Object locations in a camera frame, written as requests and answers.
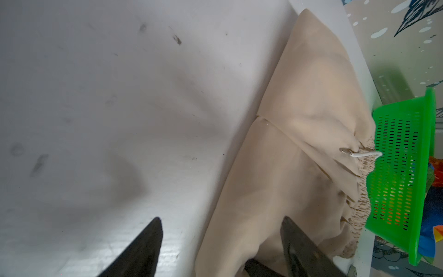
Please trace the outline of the multicoloured shorts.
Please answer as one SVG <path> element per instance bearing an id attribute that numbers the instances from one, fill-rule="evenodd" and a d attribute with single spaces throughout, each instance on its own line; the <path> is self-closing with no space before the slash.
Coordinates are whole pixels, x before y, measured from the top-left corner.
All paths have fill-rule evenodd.
<path id="1" fill-rule="evenodd" d="M 429 158 L 426 197 L 419 238 L 419 253 L 434 260 L 437 244 L 443 241 L 443 160 Z"/>

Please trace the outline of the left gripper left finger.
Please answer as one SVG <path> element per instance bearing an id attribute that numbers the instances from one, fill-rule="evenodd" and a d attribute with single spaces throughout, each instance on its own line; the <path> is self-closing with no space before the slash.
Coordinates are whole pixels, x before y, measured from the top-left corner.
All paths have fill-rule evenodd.
<path id="1" fill-rule="evenodd" d="M 162 222 L 156 217 L 99 277 L 153 277 L 162 241 Z"/>

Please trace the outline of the beige shorts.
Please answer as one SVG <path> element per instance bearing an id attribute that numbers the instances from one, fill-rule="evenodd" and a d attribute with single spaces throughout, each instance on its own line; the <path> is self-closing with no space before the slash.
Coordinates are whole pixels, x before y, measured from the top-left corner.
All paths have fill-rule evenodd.
<path id="1" fill-rule="evenodd" d="M 287 275 L 285 217 L 328 258 L 354 257 L 371 212 L 375 129 L 346 49 L 303 10 L 228 173 L 196 276 L 244 277 L 250 259 Z"/>

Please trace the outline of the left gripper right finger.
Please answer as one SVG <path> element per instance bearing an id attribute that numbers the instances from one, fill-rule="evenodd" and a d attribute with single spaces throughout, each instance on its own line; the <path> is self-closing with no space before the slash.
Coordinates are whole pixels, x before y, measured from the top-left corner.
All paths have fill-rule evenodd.
<path id="1" fill-rule="evenodd" d="M 291 218 L 284 217 L 280 235 L 290 277 L 346 277 Z"/>

